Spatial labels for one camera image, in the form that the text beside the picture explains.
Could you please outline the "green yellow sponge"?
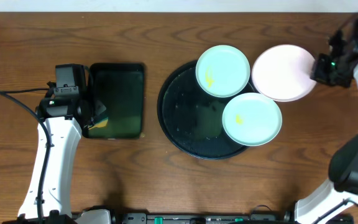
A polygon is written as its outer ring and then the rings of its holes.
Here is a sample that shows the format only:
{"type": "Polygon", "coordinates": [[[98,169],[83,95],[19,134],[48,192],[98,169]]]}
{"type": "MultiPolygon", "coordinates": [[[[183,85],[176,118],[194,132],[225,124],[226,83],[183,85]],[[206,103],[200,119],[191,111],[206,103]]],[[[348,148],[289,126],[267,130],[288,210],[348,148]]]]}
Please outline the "green yellow sponge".
{"type": "Polygon", "coordinates": [[[108,118],[102,118],[99,120],[92,119],[89,122],[88,129],[103,128],[108,124],[108,118]]]}

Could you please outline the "white pink plate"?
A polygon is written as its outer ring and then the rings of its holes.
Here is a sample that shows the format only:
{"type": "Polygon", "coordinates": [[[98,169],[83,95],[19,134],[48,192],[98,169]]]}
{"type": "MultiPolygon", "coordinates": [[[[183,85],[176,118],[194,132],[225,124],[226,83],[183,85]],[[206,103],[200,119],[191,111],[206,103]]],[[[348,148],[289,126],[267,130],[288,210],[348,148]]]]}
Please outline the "white pink plate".
{"type": "Polygon", "coordinates": [[[314,57],[297,45],[277,45],[255,61],[251,77],[257,91],[275,101],[299,100],[316,85],[310,73],[314,57]]]}

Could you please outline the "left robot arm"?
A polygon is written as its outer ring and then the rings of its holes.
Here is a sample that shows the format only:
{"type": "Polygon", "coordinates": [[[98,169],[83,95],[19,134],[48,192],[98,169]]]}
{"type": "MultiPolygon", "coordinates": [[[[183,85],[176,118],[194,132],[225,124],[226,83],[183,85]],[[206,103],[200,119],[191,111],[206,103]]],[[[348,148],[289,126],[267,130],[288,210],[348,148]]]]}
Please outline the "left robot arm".
{"type": "Polygon", "coordinates": [[[107,208],[92,208],[74,217],[70,187],[84,115],[83,92],[55,87],[31,112],[38,122],[38,148],[27,195],[14,223],[112,223],[107,208]]]}

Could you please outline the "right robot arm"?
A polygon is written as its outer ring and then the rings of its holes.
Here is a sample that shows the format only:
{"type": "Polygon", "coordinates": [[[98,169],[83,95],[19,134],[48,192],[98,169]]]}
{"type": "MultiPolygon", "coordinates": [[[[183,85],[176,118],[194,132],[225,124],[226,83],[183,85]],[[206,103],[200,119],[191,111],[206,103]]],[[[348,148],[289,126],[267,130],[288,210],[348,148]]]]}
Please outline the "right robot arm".
{"type": "MultiPolygon", "coordinates": [[[[344,40],[342,30],[329,39],[329,54],[319,54],[311,79],[328,86],[358,89],[358,31],[344,40]]],[[[358,133],[332,156],[328,179],[296,202],[294,223],[327,223],[351,206],[358,207],[358,133]]]]}

